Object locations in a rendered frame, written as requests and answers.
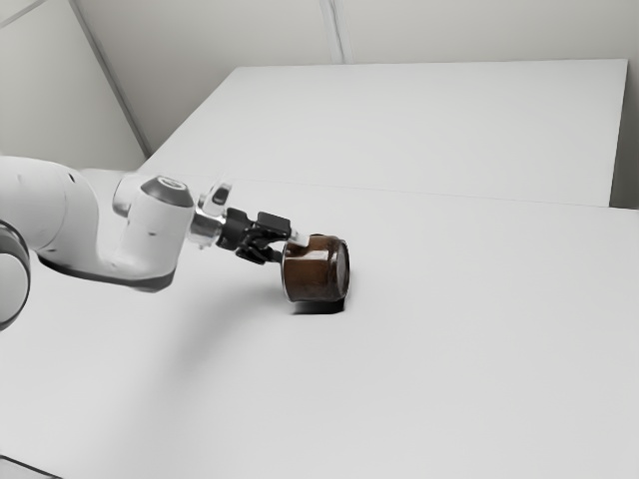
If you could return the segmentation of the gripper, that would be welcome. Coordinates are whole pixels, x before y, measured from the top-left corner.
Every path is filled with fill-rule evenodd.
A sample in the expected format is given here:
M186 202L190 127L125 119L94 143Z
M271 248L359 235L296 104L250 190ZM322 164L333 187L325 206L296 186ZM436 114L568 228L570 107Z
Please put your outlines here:
M282 262L283 253L270 246L271 243L280 241L307 247L310 237L295 230L291 221L286 218L259 212L254 221L246 212L228 208L216 245L235 250L236 256L249 262L265 264Z

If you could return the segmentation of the brown mug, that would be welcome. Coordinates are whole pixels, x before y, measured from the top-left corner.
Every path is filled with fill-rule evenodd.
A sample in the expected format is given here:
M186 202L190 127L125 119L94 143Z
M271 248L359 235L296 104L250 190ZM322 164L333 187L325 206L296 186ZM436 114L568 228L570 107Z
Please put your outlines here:
M345 299L350 279L349 252L344 239L311 235L307 246L288 242L282 279L291 302L337 302Z

